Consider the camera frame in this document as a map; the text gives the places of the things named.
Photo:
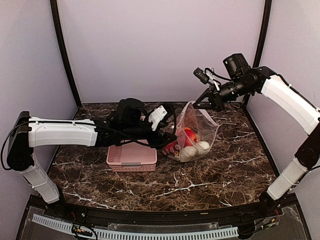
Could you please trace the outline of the clear zip top bag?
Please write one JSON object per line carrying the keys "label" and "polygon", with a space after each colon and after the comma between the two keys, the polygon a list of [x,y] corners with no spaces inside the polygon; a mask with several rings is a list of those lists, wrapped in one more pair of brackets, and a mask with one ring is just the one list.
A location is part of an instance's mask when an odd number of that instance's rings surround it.
{"label": "clear zip top bag", "polygon": [[[211,146],[210,148],[211,150],[215,142],[218,129],[220,127],[220,125],[210,117],[209,113],[205,109],[194,108],[193,107],[194,103],[195,103],[194,101],[189,101],[185,105],[185,107],[182,109],[179,116],[177,117],[177,126],[176,126],[176,132],[175,132],[177,140],[175,141],[178,142],[180,146],[180,151],[184,148],[185,137],[186,137],[185,132],[181,131],[181,128],[188,127],[192,129],[197,135],[198,142],[200,141],[208,142]],[[206,155],[196,154],[196,156],[192,161],[203,158]],[[180,162],[179,155],[174,156],[173,154],[169,154],[165,156],[179,163],[185,163],[185,162]]]}

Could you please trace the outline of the pink perforated plastic basket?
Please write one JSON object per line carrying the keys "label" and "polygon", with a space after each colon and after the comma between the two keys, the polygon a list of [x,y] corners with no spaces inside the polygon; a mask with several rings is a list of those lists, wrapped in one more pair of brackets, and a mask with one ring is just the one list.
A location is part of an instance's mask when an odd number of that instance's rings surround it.
{"label": "pink perforated plastic basket", "polygon": [[113,172],[154,172],[157,150],[135,142],[109,146],[106,163]]}

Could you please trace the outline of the red pomegranate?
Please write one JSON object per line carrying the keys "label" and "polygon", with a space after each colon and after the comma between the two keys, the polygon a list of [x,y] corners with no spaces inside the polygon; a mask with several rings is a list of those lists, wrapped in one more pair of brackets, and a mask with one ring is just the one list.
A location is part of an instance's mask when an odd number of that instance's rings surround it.
{"label": "red pomegranate", "polygon": [[198,137],[196,133],[193,131],[191,134],[186,134],[184,147],[194,146],[198,142]]}

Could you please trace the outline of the red tomato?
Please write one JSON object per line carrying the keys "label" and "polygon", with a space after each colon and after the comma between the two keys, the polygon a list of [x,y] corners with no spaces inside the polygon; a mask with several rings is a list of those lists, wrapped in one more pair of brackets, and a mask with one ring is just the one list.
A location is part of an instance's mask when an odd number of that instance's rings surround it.
{"label": "red tomato", "polygon": [[180,153],[180,146],[178,144],[178,141],[173,141],[171,143],[169,143],[167,146],[165,146],[163,149],[162,149],[162,153],[164,155],[174,155],[174,156],[178,156],[179,153]]}

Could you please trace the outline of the white wrinkled radish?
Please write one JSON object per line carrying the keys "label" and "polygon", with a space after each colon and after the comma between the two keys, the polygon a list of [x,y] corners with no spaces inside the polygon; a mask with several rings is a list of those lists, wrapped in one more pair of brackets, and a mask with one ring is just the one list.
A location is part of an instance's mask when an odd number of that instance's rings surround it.
{"label": "white wrinkled radish", "polygon": [[194,146],[186,146],[180,150],[179,160],[182,163],[190,162],[197,155],[197,149]]}

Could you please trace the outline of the pale green radish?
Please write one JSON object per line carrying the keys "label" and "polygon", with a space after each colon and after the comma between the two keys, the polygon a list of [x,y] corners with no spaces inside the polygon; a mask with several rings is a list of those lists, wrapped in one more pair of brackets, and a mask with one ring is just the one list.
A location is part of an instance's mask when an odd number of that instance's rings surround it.
{"label": "pale green radish", "polygon": [[195,146],[199,155],[206,155],[211,149],[211,145],[206,141],[199,141]]}

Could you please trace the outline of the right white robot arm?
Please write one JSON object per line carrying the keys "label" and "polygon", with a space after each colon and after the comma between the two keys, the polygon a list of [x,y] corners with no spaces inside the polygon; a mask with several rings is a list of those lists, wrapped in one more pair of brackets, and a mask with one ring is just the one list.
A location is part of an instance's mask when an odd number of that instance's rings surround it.
{"label": "right white robot arm", "polygon": [[320,109],[307,100],[281,74],[269,67],[251,67],[244,55],[234,53],[223,60],[229,79],[224,84],[215,83],[217,74],[210,68],[196,68],[193,74],[209,87],[193,103],[196,109],[224,110],[225,103],[244,95],[260,94],[276,104],[289,126],[301,129],[305,141],[298,147],[292,161],[260,195],[255,213],[266,217],[279,200],[311,170],[320,159]]}

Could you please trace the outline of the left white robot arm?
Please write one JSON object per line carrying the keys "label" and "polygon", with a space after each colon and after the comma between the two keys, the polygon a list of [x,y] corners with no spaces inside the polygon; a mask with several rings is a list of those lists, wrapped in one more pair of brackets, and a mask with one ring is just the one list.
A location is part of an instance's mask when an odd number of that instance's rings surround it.
{"label": "left white robot arm", "polygon": [[7,150],[7,155],[0,156],[0,163],[5,171],[19,172],[58,217],[67,218],[71,208],[36,160],[34,148],[61,145],[105,148],[136,143],[159,150],[177,139],[176,128],[161,132],[169,118],[177,123],[171,103],[147,111],[145,104],[135,98],[120,100],[116,110],[103,120],[44,119],[22,111],[1,147],[2,151]]}

